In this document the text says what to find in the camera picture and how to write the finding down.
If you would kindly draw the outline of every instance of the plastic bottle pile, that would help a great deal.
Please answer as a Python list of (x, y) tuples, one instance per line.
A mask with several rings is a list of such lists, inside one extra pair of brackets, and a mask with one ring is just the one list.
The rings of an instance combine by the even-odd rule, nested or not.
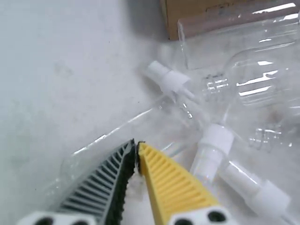
[(299, 114), (300, 67), (294, 54), (298, 48), (294, 41), (242, 51), (225, 64), (222, 73), (200, 82), (157, 61), (145, 72), (178, 107), (193, 103), (199, 110), (196, 114), (206, 120), (190, 172), (208, 186), (218, 174), (257, 215), (291, 225), (297, 224), (288, 212), (291, 197), (235, 162), (230, 151), (236, 139), (245, 148), (271, 154), (296, 138), (290, 137), (294, 134), (290, 131), (297, 129), (291, 121)]

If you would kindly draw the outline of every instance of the white spray nozzle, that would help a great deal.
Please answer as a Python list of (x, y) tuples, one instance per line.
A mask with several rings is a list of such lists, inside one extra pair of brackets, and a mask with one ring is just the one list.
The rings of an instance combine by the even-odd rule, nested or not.
[(183, 73), (163, 66), (157, 61), (151, 62), (146, 68), (145, 75), (160, 86), (161, 91), (175, 101), (174, 94), (182, 94), (194, 100), (195, 96), (186, 87), (190, 78)]
[(285, 214), (291, 198), (269, 180), (262, 181), (236, 162), (229, 162), (219, 174), (257, 215), (278, 219)]

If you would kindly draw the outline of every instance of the white plastic cap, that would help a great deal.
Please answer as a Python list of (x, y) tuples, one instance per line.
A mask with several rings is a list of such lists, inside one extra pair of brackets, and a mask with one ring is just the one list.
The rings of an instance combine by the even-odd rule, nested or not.
[(211, 124), (203, 134), (200, 144), (208, 144), (221, 150), (225, 155), (228, 155), (234, 141), (233, 133), (227, 128)]
[(192, 165), (191, 167), (191, 173), (202, 182), (212, 182), (224, 158), (224, 154), (210, 146), (203, 148), (200, 146), (199, 150), (201, 158), (199, 159), (197, 158), (198, 156), (196, 157), (193, 163), (195, 165)]
[(190, 78), (180, 72), (171, 70), (157, 61), (153, 61), (146, 69), (146, 76), (160, 86), (161, 91), (168, 95), (173, 101), (174, 93), (185, 90)]
[(278, 219), (285, 214), (291, 198), (284, 191), (267, 180), (259, 192), (246, 204), (259, 216)]

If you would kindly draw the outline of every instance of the cardboard box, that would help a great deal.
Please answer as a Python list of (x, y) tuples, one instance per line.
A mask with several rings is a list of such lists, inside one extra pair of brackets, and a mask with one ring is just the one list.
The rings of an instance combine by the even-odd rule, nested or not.
[(216, 8), (225, 8), (235, 3), (253, 0), (160, 0), (169, 38), (178, 40), (177, 21)]

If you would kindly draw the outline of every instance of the clear plastic bottle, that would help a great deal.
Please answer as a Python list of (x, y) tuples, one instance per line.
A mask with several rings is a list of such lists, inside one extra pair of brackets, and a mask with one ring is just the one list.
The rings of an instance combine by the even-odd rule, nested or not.
[(255, 48), (234, 55), (223, 72), (195, 79), (197, 101), (223, 104), (222, 124), (250, 146), (270, 151), (293, 116), (290, 101), (300, 97), (300, 42)]
[(224, 163), (218, 174), (257, 215), (273, 220), (281, 218), (290, 225), (298, 224), (288, 213), (290, 196), (271, 181), (262, 180), (233, 161)]

